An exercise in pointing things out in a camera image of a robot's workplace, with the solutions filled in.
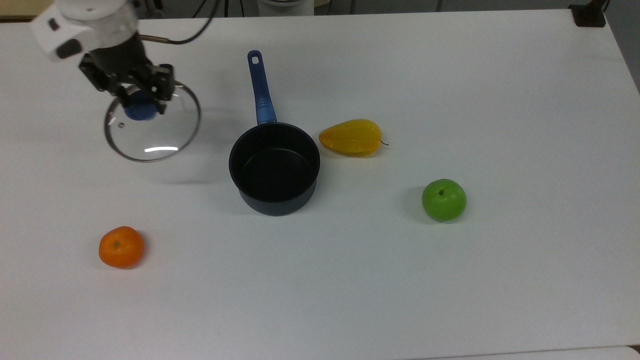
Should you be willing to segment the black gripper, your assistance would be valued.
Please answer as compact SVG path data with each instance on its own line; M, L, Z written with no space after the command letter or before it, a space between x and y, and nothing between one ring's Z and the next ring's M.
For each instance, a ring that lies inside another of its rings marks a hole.
M78 68L99 92L108 92L124 107L131 105L130 94L122 74L135 69L135 82L142 92L144 104L153 105L154 110L164 115L167 103L175 89L174 67L171 64L151 64L142 39L130 37L114 47L96 48L84 54Z

